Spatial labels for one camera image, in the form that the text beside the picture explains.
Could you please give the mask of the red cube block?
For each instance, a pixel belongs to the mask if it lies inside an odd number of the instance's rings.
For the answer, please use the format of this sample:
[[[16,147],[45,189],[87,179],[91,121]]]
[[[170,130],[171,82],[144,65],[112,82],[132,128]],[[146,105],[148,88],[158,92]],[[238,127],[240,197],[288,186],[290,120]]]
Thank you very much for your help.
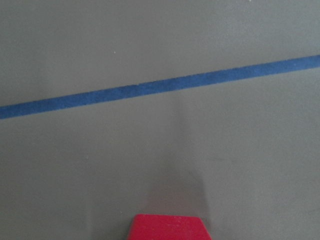
[[[128,240],[210,240],[203,221],[195,216],[137,214]]]

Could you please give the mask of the crossing blue tape line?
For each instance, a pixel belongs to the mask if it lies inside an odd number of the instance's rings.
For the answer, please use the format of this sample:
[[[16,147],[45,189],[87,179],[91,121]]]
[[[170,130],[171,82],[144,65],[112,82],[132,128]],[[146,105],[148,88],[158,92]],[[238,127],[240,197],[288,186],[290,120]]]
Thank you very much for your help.
[[[292,58],[212,72],[119,86],[77,94],[2,106],[0,118],[10,119],[51,111],[112,102],[135,97],[173,92],[269,75],[315,69],[320,66],[319,55]]]

